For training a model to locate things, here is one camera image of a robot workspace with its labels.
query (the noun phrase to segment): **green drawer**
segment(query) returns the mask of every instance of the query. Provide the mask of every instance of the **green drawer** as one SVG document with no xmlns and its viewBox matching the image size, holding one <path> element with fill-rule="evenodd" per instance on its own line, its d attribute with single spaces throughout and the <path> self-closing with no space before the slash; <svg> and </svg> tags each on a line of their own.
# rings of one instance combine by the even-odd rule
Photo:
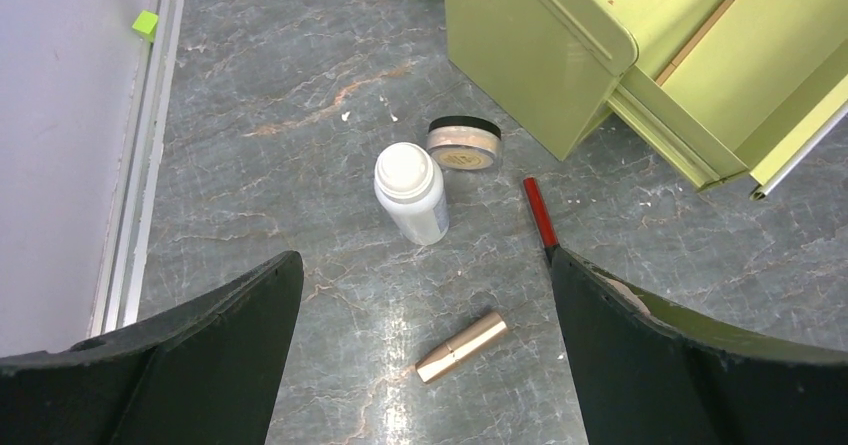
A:
<svg viewBox="0 0 848 445">
<path fill-rule="evenodd" d="M 723 1 L 446 0 L 448 51 L 560 159 L 611 109 L 697 189 L 762 198 L 845 112 L 848 0 L 735 0 L 657 85 Z"/>
</svg>

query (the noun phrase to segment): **gold lipstick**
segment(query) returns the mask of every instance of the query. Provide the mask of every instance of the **gold lipstick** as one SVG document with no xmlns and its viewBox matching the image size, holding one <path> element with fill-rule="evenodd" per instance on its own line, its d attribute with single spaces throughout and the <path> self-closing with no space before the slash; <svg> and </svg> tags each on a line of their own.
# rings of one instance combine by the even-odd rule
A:
<svg viewBox="0 0 848 445">
<path fill-rule="evenodd" d="M 415 371 L 424 383 L 431 383 L 491 345 L 508 330 L 498 312 L 489 312 L 428 353 L 415 364 Z"/>
</svg>

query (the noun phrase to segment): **marble floor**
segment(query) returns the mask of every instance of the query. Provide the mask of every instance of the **marble floor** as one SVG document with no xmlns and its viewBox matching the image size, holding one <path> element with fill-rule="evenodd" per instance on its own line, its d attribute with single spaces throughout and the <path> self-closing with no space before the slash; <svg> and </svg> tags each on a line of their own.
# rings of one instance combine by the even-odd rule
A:
<svg viewBox="0 0 848 445">
<path fill-rule="evenodd" d="M 667 298 L 848 350 L 848 127 L 766 201 L 696 195 L 617 119 L 558 162 L 445 53 L 441 0 L 186 0 L 140 315 L 286 249 L 306 283 L 269 444 L 586 442 L 520 181 L 561 241 Z M 505 130 L 494 173 L 446 172 L 452 226 L 403 239 L 378 153 L 430 120 Z M 488 309 L 511 332 L 432 385 L 410 366 Z"/>
</svg>

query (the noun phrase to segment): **green block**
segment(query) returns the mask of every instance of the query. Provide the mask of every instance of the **green block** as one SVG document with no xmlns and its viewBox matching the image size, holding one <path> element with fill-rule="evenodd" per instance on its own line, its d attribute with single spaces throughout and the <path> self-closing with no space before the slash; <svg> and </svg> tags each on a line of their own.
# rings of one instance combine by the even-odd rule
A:
<svg viewBox="0 0 848 445">
<path fill-rule="evenodd" d="M 153 43 L 153 38 L 156 36 L 156 24 L 159 23 L 159 15 L 147 10 L 142 10 L 133 23 L 133 30 L 136 31 L 141 38 Z"/>
</svg>

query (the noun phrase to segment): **makeup powder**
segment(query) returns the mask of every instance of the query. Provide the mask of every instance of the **makeup powder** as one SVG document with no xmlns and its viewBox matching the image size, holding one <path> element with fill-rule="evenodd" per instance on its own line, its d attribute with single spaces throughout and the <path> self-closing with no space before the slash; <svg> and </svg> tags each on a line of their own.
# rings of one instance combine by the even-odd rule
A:
<svg viewBox="0 0 848 445">
<path fill-rule="evenodd" d="M 427 133 L 427 152 L 445 168 L 493 168 L 500 162 L 501 129 L 477 117 L 437 118 L 430 124 Z"/>
</svg>

